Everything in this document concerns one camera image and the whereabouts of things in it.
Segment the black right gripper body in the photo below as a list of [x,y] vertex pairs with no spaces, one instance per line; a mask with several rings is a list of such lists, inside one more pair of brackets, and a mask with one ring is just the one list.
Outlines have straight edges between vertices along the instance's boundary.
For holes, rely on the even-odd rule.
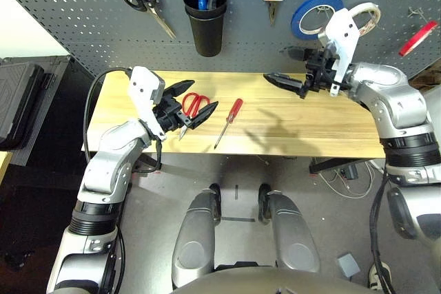
[[307,69],[306,79],[300,89],[300,97],[305,98],[308,92],[319,92],[329,89],[334,82],[331,69],[327,67],[330,60],[335,58],[331,50],[304,49],[303,60]]

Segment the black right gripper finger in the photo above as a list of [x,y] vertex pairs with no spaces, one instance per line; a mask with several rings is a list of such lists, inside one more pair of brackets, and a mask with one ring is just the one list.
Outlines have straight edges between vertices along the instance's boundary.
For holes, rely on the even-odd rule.
[[280,89],[294,92],[301,98],[306,97],[307,91],[305,90],[305,86],[299,80],[293,79],[290,76],[281,73],[266,73],[263,74],[263,77],[266,81],[272,85],[275,85],[276,87],[279,87]]
[[280,53],[290,59],[301,62],[311,62],[314,59],[315,49],[303,48],[299,46],[284,47]]

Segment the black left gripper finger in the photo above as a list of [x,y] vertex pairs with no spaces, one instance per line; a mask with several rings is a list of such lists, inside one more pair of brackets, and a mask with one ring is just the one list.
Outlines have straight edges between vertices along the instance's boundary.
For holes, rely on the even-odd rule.
[[204,106],[201,110],[198,110],[195,116],[191,116],[191,120],[187,127],[189,129],[196,129],[199,125],[203,124],[215,111],[218,106],[218,101],[209,103]]
[[167,88],[163,92],[164,99],[172,99],[180,96],[182,93],[186,92],[193,84],[194,80],[184,80],[177,82]]

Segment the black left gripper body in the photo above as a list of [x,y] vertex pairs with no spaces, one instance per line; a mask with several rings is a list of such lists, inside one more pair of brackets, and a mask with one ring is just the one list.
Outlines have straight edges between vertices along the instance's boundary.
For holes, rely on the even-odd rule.
[[152,111],[164,132],[172,132],[191,123],[183,112],[183,106],[171,95],[163,96]]

